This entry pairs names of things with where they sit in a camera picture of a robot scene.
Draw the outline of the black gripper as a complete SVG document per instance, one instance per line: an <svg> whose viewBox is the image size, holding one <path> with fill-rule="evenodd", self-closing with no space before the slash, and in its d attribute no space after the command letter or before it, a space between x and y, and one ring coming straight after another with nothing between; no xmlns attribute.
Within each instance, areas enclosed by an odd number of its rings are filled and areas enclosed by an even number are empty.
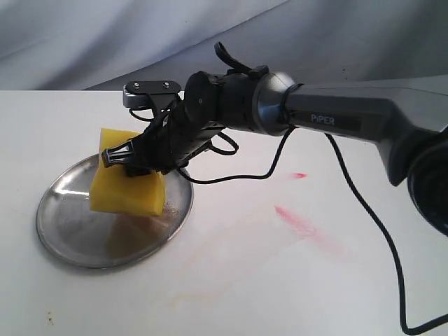
<svg viewBox="0 0 448 336"><path fill-rule="evenodd" d="M105 167L125 166L129 177L162 172L167 174L176 167L205 151L211 139L224 126L209 120L203 113L190 114L181 102L164 115L160 115L145 131L117 146L101 152Z"/></svg>

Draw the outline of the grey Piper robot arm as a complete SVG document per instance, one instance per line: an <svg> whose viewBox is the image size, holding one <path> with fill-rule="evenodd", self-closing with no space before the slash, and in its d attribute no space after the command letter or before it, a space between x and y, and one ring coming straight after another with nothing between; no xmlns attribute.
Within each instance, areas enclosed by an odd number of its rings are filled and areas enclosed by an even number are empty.
<svg viewBox="0 0 448 336"><path fill-rule="evenodd" d="M305 85L266 66L189 77L184 96L165 84L125 88L124 104L151 109L144 132L102 151L130 176L168 173L210 149L224 129L279 137L302 127L373 143L389 182L407 182L419 213L447 232L447 77Z"/></svg>

